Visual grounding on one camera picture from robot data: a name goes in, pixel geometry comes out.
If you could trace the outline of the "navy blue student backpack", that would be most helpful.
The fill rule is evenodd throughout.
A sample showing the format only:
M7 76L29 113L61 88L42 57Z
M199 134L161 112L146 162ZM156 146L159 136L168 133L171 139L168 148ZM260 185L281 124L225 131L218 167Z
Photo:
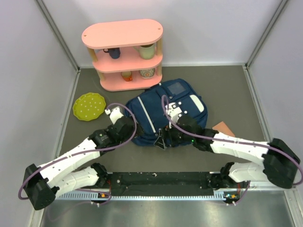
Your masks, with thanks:
M168 125L161 106L161 97L166 95L169 104L180 108L182 114L188 114L201 127L206 126L208 110L201 96L183 79L174 79L159 83L146 89L140 95L130 99L126 107L131 110L144 134L132 140L141 147L153 146L158 138L159 129Z

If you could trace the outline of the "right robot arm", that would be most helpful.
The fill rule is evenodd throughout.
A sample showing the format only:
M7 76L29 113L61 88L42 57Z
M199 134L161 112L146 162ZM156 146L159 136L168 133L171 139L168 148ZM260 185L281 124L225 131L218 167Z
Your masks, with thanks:
M221 182L226 187L244 181L265 181L290 189L296 185L297 173L303 171L298 156L281 139L258 142L228 136L201 127L188 115L160 129L154 143L162 149L183 144L191 144L200 151L247 160L247 163L230 162L221 168Z

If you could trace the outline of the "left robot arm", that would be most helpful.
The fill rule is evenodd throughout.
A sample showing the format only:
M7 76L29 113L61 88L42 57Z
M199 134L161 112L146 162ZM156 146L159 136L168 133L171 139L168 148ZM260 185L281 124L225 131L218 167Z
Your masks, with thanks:
M81 171L83 164L107 152L117 149L132 140L137 131L134 114L129 117L116 107L110 111L112 124L96 130L82 143L62 156L46 164L29 165L25 169L23 184L19 192L20 200L29 200L35 210L41 210L66 192L86 186L103 187L107 183L107 171L100 164L93 164Z

